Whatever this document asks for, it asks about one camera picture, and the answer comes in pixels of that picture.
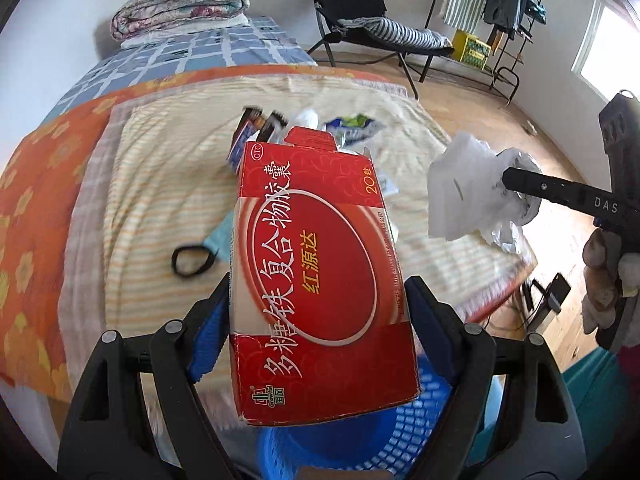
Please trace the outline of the gloved right hand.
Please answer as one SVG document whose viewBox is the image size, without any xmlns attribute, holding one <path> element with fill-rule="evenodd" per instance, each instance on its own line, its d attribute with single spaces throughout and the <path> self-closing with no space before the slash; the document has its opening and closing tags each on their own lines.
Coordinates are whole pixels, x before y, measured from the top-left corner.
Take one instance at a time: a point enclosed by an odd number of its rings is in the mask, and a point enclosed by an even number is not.
<svg viewBox="0 0 640 480">
<path fill-rule="evenodd" d="M 618 300 L 639 295 L 639 254 L 622 253 L 617 234 L 595 229 L 582 248 L 586 294 L 582 298 L 582 330 L 610 328 Z"/>
</svg>

